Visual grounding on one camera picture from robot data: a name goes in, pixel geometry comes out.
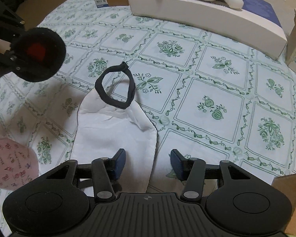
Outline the black red plush item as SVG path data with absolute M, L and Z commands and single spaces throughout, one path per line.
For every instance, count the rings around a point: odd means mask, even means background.
M 60 69 L 66 56 L 62 38 L 48 28 L 32 28 L 10 44 L 13 73 L 28 82 L 45 81 Z

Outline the long white box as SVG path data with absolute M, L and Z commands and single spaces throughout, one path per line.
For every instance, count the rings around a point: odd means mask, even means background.
M 247 10 L 200 0 L 128 0 L 135 16 L 183 23 L 242 42 L 273 59 L 287 45 L 283 29 Z

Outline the floral green white tablecloth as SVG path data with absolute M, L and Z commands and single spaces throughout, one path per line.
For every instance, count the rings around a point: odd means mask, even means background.
M 148 192 L 180 192 L 169 154 L 209 164 L 227 159 L 267 183 L 296 173 L 296 74 L 245 44 L 184 24 L 68 0 L 41 22 L 64 40 L 65 61 L 49 80 L 0 79 L 0 134 L 30 146 L 41 173 L 68 159 L 77 113 L 96 79 L 126 62 L 136 102 L 158 132 Z

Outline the blue flat box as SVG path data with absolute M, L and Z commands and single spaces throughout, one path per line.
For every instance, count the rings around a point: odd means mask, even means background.
M 279 18 L 277 17 L 272 5 L 264 0 L 243 0 L 244 5 L 242 9 L 251 13 L 261 16 L 273 22 L 274 24 L 281 26 Z

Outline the pink patterned sock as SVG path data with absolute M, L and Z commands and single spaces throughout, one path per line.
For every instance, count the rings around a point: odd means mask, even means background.
M 39 176 L 36 153 L 0 135 L 0 188 L 16 190 Z

